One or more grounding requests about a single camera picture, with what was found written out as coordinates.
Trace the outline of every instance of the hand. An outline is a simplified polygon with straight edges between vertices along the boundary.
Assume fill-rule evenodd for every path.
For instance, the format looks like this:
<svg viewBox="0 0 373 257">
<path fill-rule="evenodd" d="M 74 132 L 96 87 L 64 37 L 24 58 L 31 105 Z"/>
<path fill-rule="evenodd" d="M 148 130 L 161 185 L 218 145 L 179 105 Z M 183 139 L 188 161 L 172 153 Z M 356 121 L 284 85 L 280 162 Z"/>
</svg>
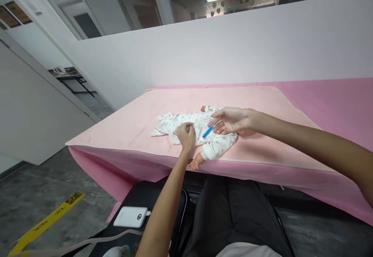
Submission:
<svg viewBox="0 0 373 257">
<path fill-rule="evenodd" d="M 222 119 L 214 127 L 213 132 L 222 135 L 237 133 L 244 129 L 250 129 L 252 115 L 257 112 L 254 109 L 242 109 L 238 107 L 224 107 L 215 114 L 211 115 L 214 119 L 208 124 L 212 126 L 216 121 Z"/>
<path fill-rule="evenodd" d="M 179 141 L 183 147 L 183 150 L 186 149 L 189 152 L 193 149 L 195 143 L 195 134 L 193 123 L 187 122 L 181 124 L 176 129 L 176 135 L 179 138 Z"/>
</svg>

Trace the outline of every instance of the yellow floor tape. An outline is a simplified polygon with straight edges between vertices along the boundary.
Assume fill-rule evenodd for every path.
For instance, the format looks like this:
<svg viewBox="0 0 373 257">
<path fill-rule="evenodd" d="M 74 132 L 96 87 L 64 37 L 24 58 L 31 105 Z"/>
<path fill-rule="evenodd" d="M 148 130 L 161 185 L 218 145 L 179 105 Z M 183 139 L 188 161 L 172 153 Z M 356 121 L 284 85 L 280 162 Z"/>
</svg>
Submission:
<svg viewBox="0 0 373 257">
<path fill-rule="evenodd" d="M 44 233 L 50 226 L 53 225 L 58 219 L 60 219 L 66 212 L 68 212 L 81 198 L 84 194 L 80 192 L 75 192 L 66 202 L 62 203 L 55 211 L 44 218 L 39 224 L 34 226 L 26 234 L 18 239 L 17 245 L 12 249 L 8 256 L 20 253 L 27 244 L 36 240 L 42 233 Z M 22 256 L 27 256 L 28 251 L 23 252 Z"/>
</svg>

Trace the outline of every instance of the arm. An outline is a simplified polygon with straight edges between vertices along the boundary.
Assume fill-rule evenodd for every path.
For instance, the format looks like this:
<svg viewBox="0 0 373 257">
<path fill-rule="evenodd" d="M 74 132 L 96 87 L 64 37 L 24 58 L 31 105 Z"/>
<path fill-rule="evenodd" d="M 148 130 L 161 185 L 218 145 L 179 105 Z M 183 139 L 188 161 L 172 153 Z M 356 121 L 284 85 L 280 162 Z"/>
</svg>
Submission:
<svg viewBox="0 0 373 257">
<path fill-rule="evenodd" d="M 189 126 L 189 133 L 186 132 L 187 126 Z M 183 149 L 155 203 L 136 257 L 166 257 L 168 255 L 185 168 L 195 142 L 193 123 L 182 124 L 176 134 Z"/>
<path fill-rule="evenodd" d="M 251 129 L 284 142 L 331 167 L 353 180 L 373 207 L 373 153 L 364 147 L 340 136 L 250 109 L 225 108 L 212 117 L 223 118 L 223 122 L 214 128 L 217 133 Z"/>
</svg>

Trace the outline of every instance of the baby clothes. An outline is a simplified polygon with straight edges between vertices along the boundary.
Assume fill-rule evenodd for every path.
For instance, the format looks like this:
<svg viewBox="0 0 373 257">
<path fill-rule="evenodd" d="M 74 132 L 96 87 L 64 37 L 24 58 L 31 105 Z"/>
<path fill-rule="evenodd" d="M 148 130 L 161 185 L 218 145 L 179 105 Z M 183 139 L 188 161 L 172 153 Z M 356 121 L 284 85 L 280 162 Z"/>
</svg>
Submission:
<svg viewBox="0 0 373 257">
<path fill-rule="evenodd" d="M 185 122 L 192 122 L 195 131 L 195 145 L 203 145 L 201 155 L 205 160 L 214 160 L 236 141 L 237 134 L 232 133 L 228 135 L 218 135 L 210 132 L 206 138 L 202 135 L 208 130 L 207 124 L 213 119 L 211 117 L 216 111 L 222 107 L 208 106 L 205 112 L 190 113 L 190 114 L 176 114 L 167 113 L 158 116 L 161 122 L 156 126 L 151 136 L 169 135 L 172 144 L 180 144 L 176 136 L 177 128 Z"/>
</svg>

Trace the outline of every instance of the black pants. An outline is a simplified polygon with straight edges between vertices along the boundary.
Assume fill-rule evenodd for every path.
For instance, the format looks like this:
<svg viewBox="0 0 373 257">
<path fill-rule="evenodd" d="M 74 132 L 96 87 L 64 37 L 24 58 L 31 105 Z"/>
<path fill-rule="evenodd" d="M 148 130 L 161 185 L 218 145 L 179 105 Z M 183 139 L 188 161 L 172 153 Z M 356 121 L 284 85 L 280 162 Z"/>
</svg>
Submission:
<svg viewBox="0 0 373 257">
<path fill-rule="evenodd" d="M 188 257 L 215 257 L 235 242 L 292 256 L 274 210 L 252 180 L 208 175 L 197 203 Z"/>
</svg>

